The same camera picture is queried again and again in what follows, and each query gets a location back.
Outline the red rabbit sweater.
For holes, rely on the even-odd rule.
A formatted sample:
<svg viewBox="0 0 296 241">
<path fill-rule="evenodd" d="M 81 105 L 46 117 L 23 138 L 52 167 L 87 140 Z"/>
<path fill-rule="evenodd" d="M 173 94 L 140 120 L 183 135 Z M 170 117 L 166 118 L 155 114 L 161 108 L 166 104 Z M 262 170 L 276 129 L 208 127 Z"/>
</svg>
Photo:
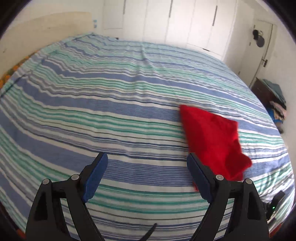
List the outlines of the red rabbit sweater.
<svg viewBox="0 0 296 241">
<path fill-rule="evenodd" d="M 243 154 L 238 135 L 238 122 L 188 106 L 180 106 L 180 118 L 189 152 L 203 165 L 228 181 L 242 181 L 243 172 L 252 165 Z"/>
</svg>

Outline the pile of clothes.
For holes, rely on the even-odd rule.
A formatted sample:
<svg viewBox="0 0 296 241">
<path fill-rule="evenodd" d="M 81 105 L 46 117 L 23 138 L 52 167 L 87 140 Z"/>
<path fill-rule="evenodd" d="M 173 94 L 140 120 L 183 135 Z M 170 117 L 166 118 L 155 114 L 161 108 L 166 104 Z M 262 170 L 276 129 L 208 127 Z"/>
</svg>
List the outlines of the pile of clothes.
<svg viewBox="0 0 296 241">
<path fill-rule="evenodd" d="M 276 103 L 274 101 L 269 102 L 269 104 L 266 107 L 266 110 L 280 134 L 283 134 L 283 122 L 287 117 L 287 111 L 279 103 Z"/>
</svg>

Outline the dark wooden side cabinet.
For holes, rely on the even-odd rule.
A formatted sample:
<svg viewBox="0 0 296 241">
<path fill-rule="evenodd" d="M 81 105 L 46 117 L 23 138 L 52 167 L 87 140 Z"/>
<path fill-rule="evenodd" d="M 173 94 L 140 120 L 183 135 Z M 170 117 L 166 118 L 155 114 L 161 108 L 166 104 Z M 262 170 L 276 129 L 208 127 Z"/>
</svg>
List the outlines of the dark wooden side cabinet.
<svg viewBox="0 0 296 241">
<path fill-rule="evenodd" d="M 260 79 L 256 78 L 254 84 L 251 87 L 251 91 L 259 99 L 265 108 L 271 107 L 270 102 L 277 102 L 278 99 L 274 93 L 265 85 Z"/>
</svg>

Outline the teal folded cloth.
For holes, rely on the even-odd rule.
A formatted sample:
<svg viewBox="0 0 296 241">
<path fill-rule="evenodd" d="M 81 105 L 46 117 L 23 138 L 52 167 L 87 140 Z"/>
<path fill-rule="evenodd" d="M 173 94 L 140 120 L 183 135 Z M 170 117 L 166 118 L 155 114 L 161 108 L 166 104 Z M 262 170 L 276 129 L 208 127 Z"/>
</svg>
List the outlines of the teal folded cloth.
<svg viewBox="0 0 296 241">
<path fill-rule="evenodd" d="M 276 83 L 273 83 L 267 79 L 262 79 L 262 82 L 277 96 L 277 98 L 283 103 L 286 104 L 285 97 L 280 86 Z"/>
</svg>

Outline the striped blue green bedspread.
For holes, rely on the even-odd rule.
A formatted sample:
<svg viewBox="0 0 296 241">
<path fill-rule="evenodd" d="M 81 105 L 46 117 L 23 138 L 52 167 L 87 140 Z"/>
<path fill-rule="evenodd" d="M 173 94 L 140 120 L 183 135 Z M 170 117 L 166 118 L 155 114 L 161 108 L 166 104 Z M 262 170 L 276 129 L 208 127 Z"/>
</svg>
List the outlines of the striped blue green bedspread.
<svg viewBox="0 0 296 241">
<path fill-rule="evenodd" d="M 205 53 L 94 33 L 33 54 L 1 88 L 1 204 L 20 230 L 44 178 L 68 179 L 100 152 L 108 167 L 89 212 L 106 240 L 189 240 L 208 203 L 194 190 L 179 106 L 238 122 L 244 172 L 260 198 L 292 210 L 292 164 L 271 117 L 246 84 Z"/>
</svg>

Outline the white door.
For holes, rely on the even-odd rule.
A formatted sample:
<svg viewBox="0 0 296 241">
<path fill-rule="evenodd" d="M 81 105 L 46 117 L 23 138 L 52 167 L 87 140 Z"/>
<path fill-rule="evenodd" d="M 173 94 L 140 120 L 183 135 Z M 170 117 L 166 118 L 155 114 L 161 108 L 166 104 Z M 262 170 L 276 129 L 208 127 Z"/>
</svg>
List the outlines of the white door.
<svg viewBox="0 0 296 241">
<path fill-rule="evenodd" d="M 252 31 L 255 29 L 261 31 L 262 37 L 265 39 L 265 44 L 262 48 L 257 47 L 253 39 Z M 276 25 L 262 20 L 253 21 L 253 27 L 238 71 L 239 78 L 248 87 L 252 87 L 256 78 L 263 76 L 267 63 L 273 53 L 276 34 Z"/>
</svg>

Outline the orange floral mattress sheet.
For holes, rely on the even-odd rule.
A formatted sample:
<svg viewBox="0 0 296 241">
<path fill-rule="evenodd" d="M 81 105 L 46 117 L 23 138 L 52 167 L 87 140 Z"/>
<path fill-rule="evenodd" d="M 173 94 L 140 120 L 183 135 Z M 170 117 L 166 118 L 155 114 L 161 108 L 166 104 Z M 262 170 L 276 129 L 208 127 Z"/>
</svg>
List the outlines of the orange floral mattress sheet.
<svg viewBox="0 0 296 241">
<path fill-rule="evenodd" d="M 11 76 L 22 66 L 31 56 L 33 56 L 37 51 L 34 51 L 32 54 L 26 56 L 21 61 L 19 61 L 16 65 L 6 71 L 0 79 L 0 89 L 7 83 L 7 81 L 11 78 Z"/>
</svg>

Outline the dark hat on door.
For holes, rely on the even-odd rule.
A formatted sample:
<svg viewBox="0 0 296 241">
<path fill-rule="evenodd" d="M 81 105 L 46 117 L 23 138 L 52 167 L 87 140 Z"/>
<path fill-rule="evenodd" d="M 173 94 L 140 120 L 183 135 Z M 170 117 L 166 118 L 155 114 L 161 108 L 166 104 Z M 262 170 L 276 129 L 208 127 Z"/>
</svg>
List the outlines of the dark hat on door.
<svg viewBox="0 0 296 241">
<path fill-rule="evenodd" d="M 252 31 L 252 34 L 253 34 L 253 39 L 255 40 L 257 47 L 262 48 L 265 44 L 265 39 L 264 39 L 264 37 L 262 37 L 262 32 L 255 29 Z"/>
</svg>

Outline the cream bed headboard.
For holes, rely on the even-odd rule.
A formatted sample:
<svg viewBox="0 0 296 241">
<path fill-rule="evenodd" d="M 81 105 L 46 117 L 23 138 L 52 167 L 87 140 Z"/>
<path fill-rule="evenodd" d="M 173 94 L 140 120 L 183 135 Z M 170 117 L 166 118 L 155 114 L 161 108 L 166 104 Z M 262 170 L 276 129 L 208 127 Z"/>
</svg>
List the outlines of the cream bed headboard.
<svg viewBox="0 0 296 241">
<path fill-rule="evenodd" d="M 92 29 L 91 13 L 85 11 L 41 16 L 12 27 L 1 38 L 1 75 L 34 51 Z"/>
</svg>

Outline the white wardrobe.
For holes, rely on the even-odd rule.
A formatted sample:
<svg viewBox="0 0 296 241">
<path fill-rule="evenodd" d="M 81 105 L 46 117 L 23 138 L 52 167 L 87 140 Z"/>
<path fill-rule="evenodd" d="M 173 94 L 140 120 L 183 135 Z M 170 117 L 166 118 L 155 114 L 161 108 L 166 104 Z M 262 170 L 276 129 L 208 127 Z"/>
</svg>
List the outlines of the white wardrobe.
<svg viewBox="0 0 296 241">
<path fill-rule="evenodd" d="M 104 1 L 103 34 L 167 44 L 223 59 L 237 1 Z"/>
</svg>

